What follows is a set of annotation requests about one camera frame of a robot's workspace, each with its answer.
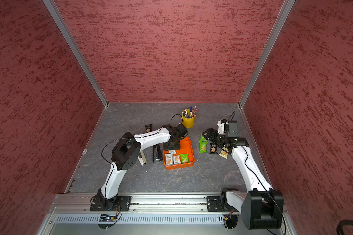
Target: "ventilation grille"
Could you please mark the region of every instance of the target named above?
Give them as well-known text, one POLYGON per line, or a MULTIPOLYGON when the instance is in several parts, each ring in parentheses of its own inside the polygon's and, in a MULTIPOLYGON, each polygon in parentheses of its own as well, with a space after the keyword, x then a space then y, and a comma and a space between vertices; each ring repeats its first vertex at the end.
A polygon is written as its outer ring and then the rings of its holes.
MULTIPOLYGON (((99 214, 58 214, 55 223, 63 224, 97 224, 99 214)), ((169 214, 123 214, 118 224, 221 224, 221 214, 212 215, 169 215, 169 214)))
POLYGON ((58 214, 55 223, 60 224, 96 224, 99 214, 58 214))

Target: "mounting plate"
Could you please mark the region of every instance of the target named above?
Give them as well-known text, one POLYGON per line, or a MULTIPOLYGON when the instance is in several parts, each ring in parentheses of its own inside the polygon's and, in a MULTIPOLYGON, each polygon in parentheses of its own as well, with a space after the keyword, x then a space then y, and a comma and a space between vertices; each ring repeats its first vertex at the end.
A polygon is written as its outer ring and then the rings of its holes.
MULTIPOLYGON (((128 211, 129 206, 131 205, 131 196, 117 196, 114 203, 120 204, 120 209, 122 211, 128 211)), ((90 211, 107 211, 105 210, 98 201, 98 197, 93 197, 93 201, 90 205, 90 211)))
POLYGON ((225 209, 221 204, 221 197, 219 196, 207 196, 207 208, 209 212, 222 212, 222 211, 231 211, 233 207, 230 207, 230 210, 225 209))

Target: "green snack package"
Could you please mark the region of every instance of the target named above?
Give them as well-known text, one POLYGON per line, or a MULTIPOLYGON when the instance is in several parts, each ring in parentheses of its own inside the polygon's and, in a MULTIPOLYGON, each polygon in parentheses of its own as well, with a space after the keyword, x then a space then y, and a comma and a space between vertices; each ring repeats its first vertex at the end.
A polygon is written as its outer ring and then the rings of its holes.
POLYGON ((188 153, 182 153, 180 154, 180 162, 182 163, 187 163, 188 161, 188 153))
POLYGON ((207 152, 207 142, 206 141, 199 141, 200 149, 199 153, 206 153, 207 152))
POLYGON ((201 136, 200 136, 200 141, 203 141, 203 142, 207 142, 207 140, 204 138, 204 136, 202 136, 202 134, 201 134, 201 136))

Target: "gray tabletop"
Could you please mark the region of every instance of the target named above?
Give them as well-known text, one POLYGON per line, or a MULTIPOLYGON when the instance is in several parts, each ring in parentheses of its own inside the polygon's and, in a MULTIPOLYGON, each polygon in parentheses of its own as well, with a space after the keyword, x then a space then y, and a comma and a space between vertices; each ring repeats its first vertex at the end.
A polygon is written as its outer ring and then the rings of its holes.
MULTIPOLYGON (((110 169, 110 164, 100 155, 106 143, 126 132, 145 133, 145 124, 153 124, 153 130, 156 130, 168 124, 174 114, 195 105, 199 107, 195 124, 188 129, 195 164, 166 170, 163 162, 152 162, 152 148, 147 148, 144 150, 147 164, 141 166, 137 161, 125 174, 119 192, 219 192, 224 187, 246 191, 242 175, 231 156, 225 159, 218 154, 199 153, 201 133, 210 127, 217 129, 217 122, 227 119, 233 111, 236 111, 233 120, 238 121, 241 136, 248 137, 237 104, 216 103, 111 103, 70 190, 96 192, 103 185, 110 169)), ((180 117, 176 116, 171 125, 176 126, 179 122, 180 117)), ((104 157, 109 161, 116 143, 104 150, 104 157)))

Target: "orange tray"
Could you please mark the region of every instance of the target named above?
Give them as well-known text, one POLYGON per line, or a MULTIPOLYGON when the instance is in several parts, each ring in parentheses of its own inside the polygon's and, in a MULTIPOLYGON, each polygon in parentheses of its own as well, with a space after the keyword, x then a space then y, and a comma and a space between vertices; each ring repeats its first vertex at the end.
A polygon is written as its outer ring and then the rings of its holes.
POLYGON ((165 165, 166 170, 171 170, 171 169, 178 169, 178 168, 183 168, 183 167, 191 167, 195 163, 195 158, 193 157, 193 150, 192 150, 192 144, 191 140, 189 137, 186 137, 180 141, 180 149, 175 150, 176 154, 181 154, 181 153, 188 153, 188 161, 187 163, 180 163, 176 165, 166 165, 165 162, 165 153, 169 153, 169 151, 163 150, 163 164, 165 165))

